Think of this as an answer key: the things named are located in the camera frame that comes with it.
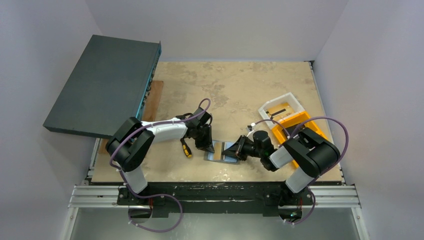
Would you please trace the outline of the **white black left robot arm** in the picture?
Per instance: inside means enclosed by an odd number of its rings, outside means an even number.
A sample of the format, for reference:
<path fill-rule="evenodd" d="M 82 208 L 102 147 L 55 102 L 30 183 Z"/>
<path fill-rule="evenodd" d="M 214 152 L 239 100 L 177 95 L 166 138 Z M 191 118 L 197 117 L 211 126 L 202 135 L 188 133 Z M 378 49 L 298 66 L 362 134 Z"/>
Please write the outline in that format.
<path fill-rule="evenodd" d="M 140 121 L 128 118 L 105 146 L 110 164 L 122 175 L 130 189 L 141 193 L 148 182 L 142 162 L 152 144 L 169 140 L 193 139 L 199 150 L 214 153 L 212 141 L 213 116 L 202 107 L 164 121 Z"/>

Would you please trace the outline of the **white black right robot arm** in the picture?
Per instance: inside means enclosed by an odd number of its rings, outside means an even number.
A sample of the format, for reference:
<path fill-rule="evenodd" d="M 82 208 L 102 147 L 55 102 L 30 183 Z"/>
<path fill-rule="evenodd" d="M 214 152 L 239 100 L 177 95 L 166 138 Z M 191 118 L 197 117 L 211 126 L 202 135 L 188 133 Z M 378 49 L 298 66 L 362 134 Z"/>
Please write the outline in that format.
<path fill-rule="evenodd" d="M 293 194 L 304 190 L 341 157 L 334 144 L 308 127 L 299 131 L 297 138 L 289 138 L 283 142 L 280 148 L 274 147 L 266 131 L 257 130 L 253 132 L 251 139 L 241 135 L 222 153 L 240 161 L 245 161 L 247 157 L 259 158 L 264 168 L 271 172 L 295 161 L 298 168 L 285 181 L 285 188 Z"/>

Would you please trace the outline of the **grey leather card holder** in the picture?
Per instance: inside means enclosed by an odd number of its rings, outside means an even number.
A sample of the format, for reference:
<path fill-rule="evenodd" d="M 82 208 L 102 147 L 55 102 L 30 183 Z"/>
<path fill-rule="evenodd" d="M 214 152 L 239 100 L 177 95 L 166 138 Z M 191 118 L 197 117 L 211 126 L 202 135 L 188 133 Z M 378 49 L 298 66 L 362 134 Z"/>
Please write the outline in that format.
<path fill-rule="evenodd" d="M 223 154 L 234 142 L 213 140 L 214 152 L 205 152 L 203 159 L 209 162 L 237 165 L 239 160 Z"/>

